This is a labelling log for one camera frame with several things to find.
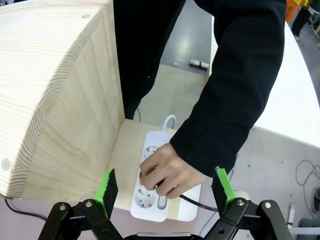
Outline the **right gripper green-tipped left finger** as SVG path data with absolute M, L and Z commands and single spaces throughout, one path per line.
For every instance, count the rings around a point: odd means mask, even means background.
M 122 240 L 110 220 L 117 194 L 115 170 L 107 170 L 93 198 L 74 206 L 67 202 L 54 204 L 38 238 L 77 240 L 82 232 L 91 231 L 97 240 Z

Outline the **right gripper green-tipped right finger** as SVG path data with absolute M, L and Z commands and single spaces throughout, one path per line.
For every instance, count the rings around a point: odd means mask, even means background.
M 212 192 L 219 219 L 205 235 L 205 240 L 232 240 L 238 230 L 250 231 L 255 240 L 291 240 L 292 236 L 276 201 L 259 204 L 236 196 L 228 175 L 217 167 L 212 177 Z

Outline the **person's left hand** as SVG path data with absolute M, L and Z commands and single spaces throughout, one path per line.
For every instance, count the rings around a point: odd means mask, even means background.
M 171 144 L 159 147 L 140 164 L 140 184 L 159 196 L 175 199 L 208 177 L 180 158 Z

